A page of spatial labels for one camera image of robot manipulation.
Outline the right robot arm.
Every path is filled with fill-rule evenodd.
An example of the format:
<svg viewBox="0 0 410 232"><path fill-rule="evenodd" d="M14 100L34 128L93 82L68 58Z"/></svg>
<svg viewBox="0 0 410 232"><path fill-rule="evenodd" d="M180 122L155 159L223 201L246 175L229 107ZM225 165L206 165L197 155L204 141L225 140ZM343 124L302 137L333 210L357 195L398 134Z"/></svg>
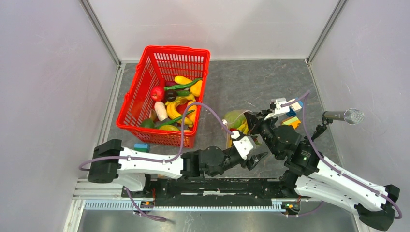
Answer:
<svg viewBox="0 0 410 232"><path fill-rule="evenodd" d="M362 121L362 112L349 109L335 116L324 112L314 134L305 137L290 125L275 126L278 118L270 110L248 112L245 117L250 133L260 135L272 155L289 169L286 180L279 184L283 196L297 194L337 205L379 231L388 230L394 220L403 217L396 204L398 187L376 185L358 177L324 156L314 144L334 120L356 124Z"/></svg>

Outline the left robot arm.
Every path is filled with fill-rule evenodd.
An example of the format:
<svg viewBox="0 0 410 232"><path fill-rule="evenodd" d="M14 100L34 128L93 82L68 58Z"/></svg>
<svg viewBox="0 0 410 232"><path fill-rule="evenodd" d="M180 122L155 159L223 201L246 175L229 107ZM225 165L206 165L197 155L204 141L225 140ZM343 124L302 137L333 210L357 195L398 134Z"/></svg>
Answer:
<svg viewBox="0 0 410 232"><path fill-rule="evenodd" d="M222 175L239 164L252 169L248 155L256 147L254 141L245 136L225 150L210 146L172 156L135 151L121 143L120 139L112 139L94 148L93 158L87 162L90 165L88 182L121 184L140 197L146 197L152 191L152 184L146 180L147 174L170 179L202 178L204 175Z"/></svg>

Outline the clear zip top bag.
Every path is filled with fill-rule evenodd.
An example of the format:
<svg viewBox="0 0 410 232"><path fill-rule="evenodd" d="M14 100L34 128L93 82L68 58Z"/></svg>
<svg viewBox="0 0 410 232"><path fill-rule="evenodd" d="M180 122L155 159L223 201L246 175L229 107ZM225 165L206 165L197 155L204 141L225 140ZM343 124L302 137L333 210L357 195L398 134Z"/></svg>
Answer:
<svg viewBox="0 0 410 232"><path fill-rule="evenodd" d="M248 123L245 117L246 112L251 112L251 110L232 110L225 114L222 119L222 123L227 126L230 131L240 131L244 135L249 135L254 140L257 146L260 146L261 143L258 141L257 135L251 135L249 132Z"/></svg>

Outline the pale green cabbage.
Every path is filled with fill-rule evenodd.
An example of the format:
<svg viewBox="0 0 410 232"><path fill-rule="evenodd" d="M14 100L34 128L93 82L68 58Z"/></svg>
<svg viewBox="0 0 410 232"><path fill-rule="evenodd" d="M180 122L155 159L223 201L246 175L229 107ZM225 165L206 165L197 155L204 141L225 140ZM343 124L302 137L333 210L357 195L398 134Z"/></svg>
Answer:
<svg viewBox="0 0 410 232"><path fill-rule="evenodd" d="M225 114L223 120L229 129L238 128L244 121L246 122L246 117L244 116L246 110L232 110Z"/></svg>

